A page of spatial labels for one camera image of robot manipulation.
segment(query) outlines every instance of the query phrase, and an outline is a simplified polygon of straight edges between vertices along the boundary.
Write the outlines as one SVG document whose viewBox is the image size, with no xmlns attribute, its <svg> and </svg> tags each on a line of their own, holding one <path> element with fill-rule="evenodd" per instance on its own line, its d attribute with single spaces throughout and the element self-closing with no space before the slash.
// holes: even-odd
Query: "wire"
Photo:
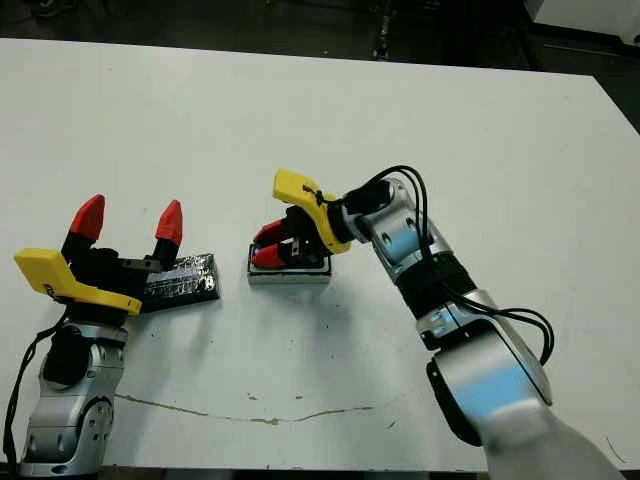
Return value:
<svg viewBox="0 0 640 480">
<path fill-rule="evenodd" d="M 20 364 L 20 368 L 18 369 L 18 377 L 16 378 L 16 383 L 13 385 L 13 391 L 11 392 L 11 397 L 9 397 L 9 404 L 7 405 L 7 416 L 4 421 L 4 438 L 2 443 L 2 451 L 7 456 L 7 463 L 9 464 L 9 476 L 11 478 L 18 477 L 18 460 L 16 457 L 16 446 L 13 441 L 13 432 L 11 430 L 11 426 L 13 425 L 13 419 L 16 416 L 16 410 L 18 408 L 18 396 L 20 395 L 20 383 L 22 383 L 22 376 L 24 375 L 24 371 L 26 370 L 31 360 L 36 354 L 36 346 L 45 338 L 50 337 L 54 333 L 56 333 L 62 327 L 62 324 L 69 316 L 69 307 L 66 307 L 64 313 L 60 317 L 60 319 L 50 328 L 46 330 L 42 330 L 36 334 L 36 338 L 31 344 L 27 347 L 26 352 L 24 352 L 24 357 L 22 357 L 22 363 Z"/>
<path fill-rule="evenodd" d="M 424 181 L 422 180 L 422 176 L 420 173 L 413 167 L 407 165 L 397 165 L 394 167 L 386 168 L 381 171 L 370 180 L 368 180 L 365 185 L 369 185 L 371 183 L 378 182 L 382 180 L 384 177 L 392 174 L 392 173 L 400 173 L 409 179 L 411 185 L 413 187 L 413 192 L 416 199 L 416 224 L 421 225 L 422 228 L 417 229 L 418 233 L 418 242 L 420 246 L 420 253 L 422 254 L 422 258 L 425 261 L 432 261 L 433 256 L 431 254 L 431 250 L 429 248 L 429 231 L 427 228 L 428 221 L 428 212 L 427 212 L 427 189 L 425 187 Z M 420 194 L 418 194 L 418 187 L 416 186 L 416 182 L 420 187 Z M 419 221 L 420 218 L 420 197 L 422 197 L 422 203 L 424 204 L 424 208 L 422 209 L 422 222 Z M 501 317 L 509 318 L 511 320 L 516 320 L 522 323 L 526 323 L 528 325 L 532 325 L 540 330 L 543 337 L 543 346 L 542 353 L 540 354 L 540 364 L 545 365 L 551 354 L 553 353 L 553 349 L 555 347 L 555 335 L 553 333 L 553 327 L 551 323 L 539 312 L 524 307 L 513 307 L 513 308 L 504 308 L 498 309 L 493 308 L 488 305 L 484 305 L 479 302 L 475 302 L 464 295 L 459 294 L 455 290 L 453 290 L 446 282 L 442 282 L 442 287 L 449 297 L 451 301 L 454 303 L 461 303 L 465 305 L 467 308 L 475 311 L 479 311 L 482 313 L 487 313 L 491 315 L 498 315 Z M 538 320 L 521 315 L 527 314 L 536 317 Z"/>
<path fill-rule="evenodd" d="M 420 246 L 420 253 L 422 254 L 422 258 L 427 261 L 433 261 L 431 250 L 429 248 L 429 230 L 427 228 L 427 188 L 425 187 L 424 181 L 420 176 L 420 173 L 413 167 L 408 165 L 396 165 L 394 167 L 389 167 L 378 173 L 377 175 L 370 178 L 365 185 L 370 185 L 375 182 L 379 182 L 384 177 L 387 177 L 391 173 L 400 173 L 409 179 L 411 185 L 413 187 L 413 193 L 416 199 L 416 229 L 418 232 L 418 243 Z M 415 180 L 409 175 L 409 173 L 415 176 Z M 416 181 L 420 186 L 420 194 L 418 194 L 418 187 L 416 186 Z M 420 197 L 422 197 L 422 202 L 424 203 L 424 208 L 422 209 L 422 221 L 420 221 Z"/>
</svg>

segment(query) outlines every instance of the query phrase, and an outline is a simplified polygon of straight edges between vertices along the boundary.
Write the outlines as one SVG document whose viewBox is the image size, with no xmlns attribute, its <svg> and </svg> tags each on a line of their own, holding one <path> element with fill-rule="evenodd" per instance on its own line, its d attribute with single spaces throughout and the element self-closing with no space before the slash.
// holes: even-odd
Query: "floor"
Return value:
<svg viewBox="0 0 640 480">
<path fill-rule="evenodd" d="M 127 43 L 368 60 L 384 0 L 81 0 L 48 20 L 28 0 L 0 0 L 0 37 Z M 640 131 L 640 53 L 610 37 L 531 25 L 513 0 L 395 0 L 389 60 L 593 75 Z M 627 478 L 639 478 L 637 472 Z M 105 469 L 103 479 L 256 477 L 256 472 Z M 263 472 L 286 480 L 326 473 Z M 333 473 L 375 480 L 477 474 Z M 0 467 L 0 478 L 3 478 Z"/>
</svg>

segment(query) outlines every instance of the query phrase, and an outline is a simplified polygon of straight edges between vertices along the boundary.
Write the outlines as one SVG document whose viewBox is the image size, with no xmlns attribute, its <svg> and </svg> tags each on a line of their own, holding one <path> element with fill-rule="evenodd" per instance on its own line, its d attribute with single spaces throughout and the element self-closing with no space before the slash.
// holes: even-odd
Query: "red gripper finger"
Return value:
<svg viewBox="0 0 640 480">
<path fill-rule="evenodd" d="M 275 222 L 264 225 L 256 234 L 253 241 L 258 245 L 270 245 L 284 240 L 289 236 L 290 235 L 287 234 L 284 228 L 282 220 L 276 220 Z"/>
<path fill-rule="evenodd" d="M 104 219 L 104 195 L 94 195 L 80 207 L 69 232 L 77 233 L 95 242 L 100 237 Z"/>
<path fill-rule="evenodd" d="M 278 268 L 286 265 L 278 255 L 277 243 L 268 245 L 256 251 L 251 256 L 251 263 L 260 268 Z"/>
<path fill-rule="evenodd" d="M 160 216 L 156 238 L 169 240 L 180 246 L 180 242 L 182 242 L 182 207 L 178 200 L 172 200 Z"/>
</svg>

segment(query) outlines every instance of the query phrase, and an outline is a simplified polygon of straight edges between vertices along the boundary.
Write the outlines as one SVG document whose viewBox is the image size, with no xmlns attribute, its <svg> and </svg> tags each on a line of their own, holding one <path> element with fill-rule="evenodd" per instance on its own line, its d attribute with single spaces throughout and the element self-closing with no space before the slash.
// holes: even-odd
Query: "crack on table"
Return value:
<svg viewBox="0 0 640 480">
<path fill-rule="evenodd" d="M 336 409 L 331 409 L 331 410 L 322 410 L 320 412 L 315 412 L 315 413 L 311 413 L 309 415 L 305 415 L 303 417 L 296 417 L 296 418 L 280 418 L 280 417 L 251 418 L 251 417 L 232 417 L 232 416 L 229 416 L 229 415 L 214 415 L 214 414 L 207 413 L 207 412 L 200 412 L 198 410 L 191 410 L 191 409 L 182 408 L 182 407 L 174 407 L 173 405 L 167 405 L 167 404 L 164 404 L 164 403 L 151 402 L 151 401 L 148 401 L 148 400 L 141 400 L 141 399 L 133 397 L 131 395 L 121 395 L 121 394 L 116 393 L 114 396 L 116 398 L 120 398 L 122 400 L 127 400 L 127 401 L 133 402 L 133 403 L 138 403 L 138 404 L 141 404 L 141 405 L 147 405 L 147 406 L 150 406 L 150 407 L 164 408 L 164 409 L 167 409 L 167 410 L 172 410 L 174 412 L 188 413 L 190 415 L 197 415 L 199 417 L 209 417 L 209 418 L 212 418 L 212 419 L 215 419 L 215 420 L 227 420 L 227 421 L 231 421 L 231 422 L 262 423 L 262 424 L 265 424 L 265 425 L 270 425 L 270 426 L 274 426 L 275 427 L 275 426 L 280 425 L 281 423 L 302 423 L 302 422 L 306 422 L 308 420 L 311 420 L 313 418 L 322 417 L 322 416 L 326 416 L 326 415 L 341 415 L 343 413 L 349 413 L 349 412 L 375 410 L 376 408 L 386 407 L 387 405 L 395 402 L 396 400 L 398 400 L 400 398 L 403 398 L 404 396 L 406 396 L 406 393 L 401 393 L 399 395 L 396 395 L 391 400 L 387 400 L 386 402 L 381 403 L 380 405 L 377 405 L 377 406 L 362 405 L 362 406 L 351 407 L 351 408 L 336 408 Z"/>
<path fill-rule="evenodd" d="M 624 458 L 618 455 L 618 452 L 616 452 L 616 449 L 613 448 L 613 444 L 611 443 L 611 440 L 609 440 L 609 437 L 604 437 L 604 438 L 607 440 L 607 443 L 609 444 L 609 449 L 616 456 L 616 458 L 620 460 L 622 463 L 627 463 L 627 461 Z"/>
<path fill-rule="evenodd" d="M 205 412 L 199 412 L 197 410 L 190 410 L 188 408 L 174 407 L 173 405 L 165 405 L 164 403 L 150 402 L 148 400 L 141 400 L 139 398 L 132 397 L 131 395 L 119 395 L 115 394 L 114 397 L 121 398 L 122 400 L 128 400 L 133 403 L 140 403 L 142 405 L 149 405 L 151 407 L 166 408 L 167 410 L 173 410 L 181 413 L 190 413 L 191 415 L 198 415 L 200 417 L 208 417 L 209 414 Z"/>
</svg>

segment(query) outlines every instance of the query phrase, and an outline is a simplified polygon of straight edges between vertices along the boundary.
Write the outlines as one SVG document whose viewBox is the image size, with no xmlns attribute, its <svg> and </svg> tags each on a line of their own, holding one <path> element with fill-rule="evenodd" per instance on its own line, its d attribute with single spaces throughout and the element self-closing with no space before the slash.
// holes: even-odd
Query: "white table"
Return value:
<svg viewBox="0 0 640 480">
<path fill-rule="evenodd" d="M 402 162 L 476 283 L 553 321 L 555 412 L 640 467 L 640 137 L 593 78 L 24 40 L 1 40 L 0 64 L 3 416 L 19 357 L 60 311 L 12 254 L 59 248 L 101 192 L 99 245 L 139 257 L 178 198 L 181 251 L 217 254 L 223 298 L 128 322 L 105 463 L 484 469 L 370 246 L 335 258 L 325 288 L 247 284 L 249 240 L 284 214 L 277 167 L 343 194 Z"/>
</svg>

